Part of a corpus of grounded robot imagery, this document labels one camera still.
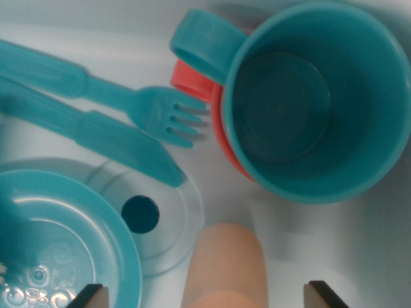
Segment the toy dish set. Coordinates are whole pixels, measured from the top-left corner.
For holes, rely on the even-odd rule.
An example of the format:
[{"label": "toy dish set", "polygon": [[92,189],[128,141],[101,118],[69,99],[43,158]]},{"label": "toy dish set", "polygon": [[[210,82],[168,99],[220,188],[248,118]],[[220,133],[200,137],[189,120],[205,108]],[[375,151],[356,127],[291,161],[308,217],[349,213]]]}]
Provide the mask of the toy dish set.
[{"label": "toy dish set", "polygon": [[0,4],[0,307],[407,307],[390,5]]}]

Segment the red cup handle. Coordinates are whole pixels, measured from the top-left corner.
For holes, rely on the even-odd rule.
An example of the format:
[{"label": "red cup handle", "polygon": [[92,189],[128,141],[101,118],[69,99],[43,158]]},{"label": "red cup handle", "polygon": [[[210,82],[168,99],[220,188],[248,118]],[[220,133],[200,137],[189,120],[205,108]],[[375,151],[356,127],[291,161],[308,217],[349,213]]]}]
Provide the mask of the red cup handle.
[{"label": "red cup handle", "polygon": [[180,59],[175,64],[170,83],[180,91],[206,103],[212,102],[213,90],[217,85],[213,80],[192,69]]},{"label": "red cup handle", "polygon": [[221,117],[223,87],[200,74],[180,59],[175,64],[170,83],[183,93],[211,104],[211,121],[214,134],[224,155],[239,172],[253,180],[238,161],[224,132]]}]

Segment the teal plastic utensil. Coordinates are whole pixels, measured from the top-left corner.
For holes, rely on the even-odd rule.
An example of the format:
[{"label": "teal plastic utensil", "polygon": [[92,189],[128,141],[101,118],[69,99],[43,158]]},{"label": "teal plastic utensil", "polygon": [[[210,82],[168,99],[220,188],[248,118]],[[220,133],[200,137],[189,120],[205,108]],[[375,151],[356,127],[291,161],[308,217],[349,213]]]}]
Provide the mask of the teal plastic utensil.
[{"label": "teal plastic utensil", "polygon": [[87,284],[107,286],[111,308],[139,307],[136,246],[99,194],[55,173],[15,170],[0,174],[0,199],[18,221],[0,235],[0,253],[26,260],[0,293],[2,308],[64,308]]},{"label": "teal plastic utensil", "polygon": [[81,67],[0,40],[0,76],[65,98],[85,98],[125,112],[142,132],[158,141],[191,148],[176,131],[197,134],[179,120],[201,122],[181,107],[203,110],[200,101],[166,87],[138,91],[89,76]]},{"label": "teal plastic utensil", "polygon": [[0,111],[73,139],[172,187],[182,183],[180,169],[157,141],[99,112],[81,112],[2,78]]}]

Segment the plastic cup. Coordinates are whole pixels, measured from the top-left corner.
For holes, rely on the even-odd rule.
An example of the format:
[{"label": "plastic cup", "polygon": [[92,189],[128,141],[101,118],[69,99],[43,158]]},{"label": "plastic cup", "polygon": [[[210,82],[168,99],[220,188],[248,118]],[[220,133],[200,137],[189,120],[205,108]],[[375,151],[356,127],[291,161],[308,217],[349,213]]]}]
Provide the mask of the plastic cup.
[{"label": "plastic cup", "polygon": [[249,37],[190,10],[171,50],[224,85],[222,123],[244,170],[292,201],[364,192],[396,163],[411,132],[411,68],[391,32],[353,6],[284,10]]}]

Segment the teal fork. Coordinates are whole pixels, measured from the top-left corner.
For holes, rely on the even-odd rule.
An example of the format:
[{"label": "teal fork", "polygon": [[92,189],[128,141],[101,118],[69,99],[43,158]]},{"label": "teal fork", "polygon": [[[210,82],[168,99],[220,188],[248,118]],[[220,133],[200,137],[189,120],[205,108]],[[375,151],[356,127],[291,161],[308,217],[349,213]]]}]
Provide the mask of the teal fork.
[{"label": "teal fork", "polygon": [[185,148],[191,148],[193,143],[179,132],[195,135],[197,131],[183,123],[201,122],[188,110],[205,109],[202,102],[178,90],[166,87],[130,90],[89,76],[76,64],[3,40],[0,40],[0,76],[65,98],[85,98],[120,110],[150,137]]}]

